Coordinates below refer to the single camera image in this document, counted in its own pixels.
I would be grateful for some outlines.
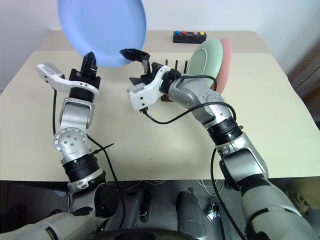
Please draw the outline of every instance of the table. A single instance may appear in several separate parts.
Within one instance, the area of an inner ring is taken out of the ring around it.
[[[287,76],[252,32],[208,32],[208,38],[230,37],[232,67],[222,96],[237,113],[237,122],[264,158],[270,178],[320,175],[320,132]],[[175,44],[171,31],[149,31],[144,51],[150,61],[183,71],[196,44]],[[82,56],[61,31],[52,31],[35,50],[0,96],[0,179],[7,181],[68,181],[61,155],[52,145],[53,90],[37,75],[35,66],[52,62],[66,77],[80,69]],[[140,63],[121,68],[99,67],[100,95],[95,99],[89,135],[109,148],[120,181],[209,179],[214,144],[192,114],[169,125],[158,125],[131,107],[129,77],[143,74]],[[67,94],[58,93],[56,118]],[[169,120],[185,109],[158,101],[149,114]],[[98,163],[112,175],[103,152]],[[214,164],[217,179],[223,179]]]

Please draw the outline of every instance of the floor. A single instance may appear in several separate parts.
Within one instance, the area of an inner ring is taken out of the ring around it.
[[[288,181],[287,178],[271,180],[279,188],[283,189]],[[211,185],[208,180],[204,181],[206,185]],[[137,182],[121,182],[123,189],[130,188]],[[217,188],[220,189],[222,180],[218,180]],[[193,188],[193,193],[201,204],[203,212],[208,211],[210,202],[218,202],[215,196],[210,196],[205,189],[195,180],[168,180],[163,184],[151,185],[141,182],[139,188],[149,190],[151,193],[150,219],[147,223],[138,221],[138,228],[161,228],[177,230],[177,212],[176,199],[180,191],[187,191]],[[59,196],[53,190],[37,188],[17,184],[14,182],[1,182],[1,213],[6,213],[10,207],[24,203],[27,207],[27,222],[35,223],[54,210],[61,209],[66,211],[68,208],[67,195]],[[233,216],[235,222],[241,230],[245,229],[245,220],[241,210],[241,195],[233,190],[223,189],[220,193],[227,208]],[[320,210],[310,210],[306,219],[320,236]],[[220,229],[217,224],[212,224],[205,218],[205,224],[208,231],[208,240],[221,239]],[[231,227],[232,239],[240,239],[236,231]]]

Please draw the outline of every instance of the silver robot arm segment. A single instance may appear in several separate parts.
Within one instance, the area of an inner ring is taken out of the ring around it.
[[[0,234],[2,240],[79,240],[92,234],[106,220],[97,217],[94,203],[96,189],[89,190],[73,201],[70,212],[49,216],[35,224]]]
[[[128,59],[141,62],[137,56],[147,53],[134,50],[124,49],[121,53],[124,57],[130,54]],[[154,62],[152,72],[141,76],[141,81],[146,86],[153,81],[157,83],[152,85],[157,96],[167,94],[171,101],[187,109],[210,102],[225,102],[218,92],[207,86],[205,80],[183,78],[178,71],[167,66],[164,69],[161,66]],[[159,75],[159,69],[165,72]],[[148,108],[142,103],[147,101],[145,98],[148,96],[145,95],[144,88],[137,91],[136,99],[142,97],[139,104],[132,101],[130,92],[128,89],[133,108],[145,113]],[[225,183],[229,188],[241,192],[242,211],[247,223],[245,231],[249,240],[318,239],[312,227],[287,196],[268,181],[266,163],[226,106],[206,105],[195,109],[192,114],[208,131],[222,157],[219,165]]]

